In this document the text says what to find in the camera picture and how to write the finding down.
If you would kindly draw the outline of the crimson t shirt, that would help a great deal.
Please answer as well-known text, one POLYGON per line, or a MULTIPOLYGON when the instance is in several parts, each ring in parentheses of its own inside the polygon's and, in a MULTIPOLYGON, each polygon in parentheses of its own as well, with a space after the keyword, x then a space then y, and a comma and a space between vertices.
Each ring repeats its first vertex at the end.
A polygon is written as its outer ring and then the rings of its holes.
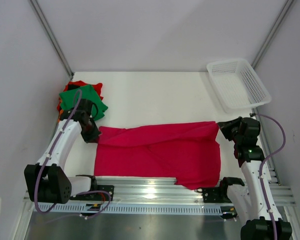
POLYGON ((174 178, 190 190, 214 187, 220 178, 221 151, 214 121, 102 126, 95 176, 174 178))

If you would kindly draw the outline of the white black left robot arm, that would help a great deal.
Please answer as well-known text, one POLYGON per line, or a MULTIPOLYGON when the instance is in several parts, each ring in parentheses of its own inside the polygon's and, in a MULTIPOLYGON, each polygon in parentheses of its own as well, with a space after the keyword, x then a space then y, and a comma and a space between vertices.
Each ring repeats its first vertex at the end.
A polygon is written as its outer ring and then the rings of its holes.
POLYGON ((100 131, 92 117, 97 105, 88 99, 64 110, 57 131, 47 150, 35 164, 28 164, 24 177, 29 198, 36 203, 65 204, 82 194, 87 200, 98 196, 99 188, 91 175, 79 174, 69 177, 64 172, 66 160, 78 136, 85 143, 97 143, 100 131))

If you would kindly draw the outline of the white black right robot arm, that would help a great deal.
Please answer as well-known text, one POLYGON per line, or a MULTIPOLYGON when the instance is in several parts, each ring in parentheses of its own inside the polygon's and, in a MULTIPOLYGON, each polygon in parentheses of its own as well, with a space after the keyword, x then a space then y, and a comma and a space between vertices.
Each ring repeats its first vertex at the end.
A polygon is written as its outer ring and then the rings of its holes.
POLYGON ((242 240, 288 240, 293 229, 284 221, 274 201, 265 164, 267 158, 257 141, 261 124, 252 117, 238 117, 218 122, 225 139, 234 143, 234 157, 238 161, 244 180, 224 177, 218 196, 234 205, 242 223, 242 240))

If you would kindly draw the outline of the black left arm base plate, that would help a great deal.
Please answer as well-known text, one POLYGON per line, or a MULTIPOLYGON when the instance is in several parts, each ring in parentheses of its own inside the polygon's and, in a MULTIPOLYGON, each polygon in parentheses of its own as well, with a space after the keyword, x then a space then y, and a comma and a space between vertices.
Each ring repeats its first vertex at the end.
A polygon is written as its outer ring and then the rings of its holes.
POLYGON ((89 190, 90 192, 98 191, 94 193, 86 193, 86 194, 80 194, 76 196, 70 197, 70 200, 76 200, 76 201, 112 201, 115 187, 113 185, 95 185, 92 186, 89 190))

